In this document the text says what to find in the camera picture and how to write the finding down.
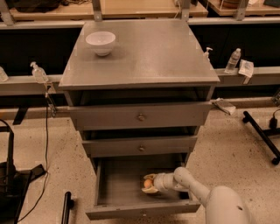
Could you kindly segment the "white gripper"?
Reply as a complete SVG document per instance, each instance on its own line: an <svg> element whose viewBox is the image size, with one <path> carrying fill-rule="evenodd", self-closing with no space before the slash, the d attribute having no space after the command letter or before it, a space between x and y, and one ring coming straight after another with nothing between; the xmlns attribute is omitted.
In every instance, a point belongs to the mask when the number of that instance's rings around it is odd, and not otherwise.
<svg viewBox="0 0 280 224"><path fill-rule="evenodd" d="M147 174L143 179L153 180L153 185L155 186L143 188L142 191L146 194L168 191L172 190L174 187L174 175L172 173Z"/></svg>

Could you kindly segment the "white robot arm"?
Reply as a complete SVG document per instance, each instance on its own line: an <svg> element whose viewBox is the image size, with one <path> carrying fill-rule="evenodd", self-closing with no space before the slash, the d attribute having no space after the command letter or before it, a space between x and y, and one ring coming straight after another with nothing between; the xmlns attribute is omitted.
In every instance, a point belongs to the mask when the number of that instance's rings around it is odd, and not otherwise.
<svg viewBox="0 0 280 224"><path fill-rule="evenodd" d="M146 194L168 190L189 190L205 208L206 224L256 224L241 196L233 189L219 185L209 190L185 168L172 173L152 173L143 177L142 191Z"/></svg>

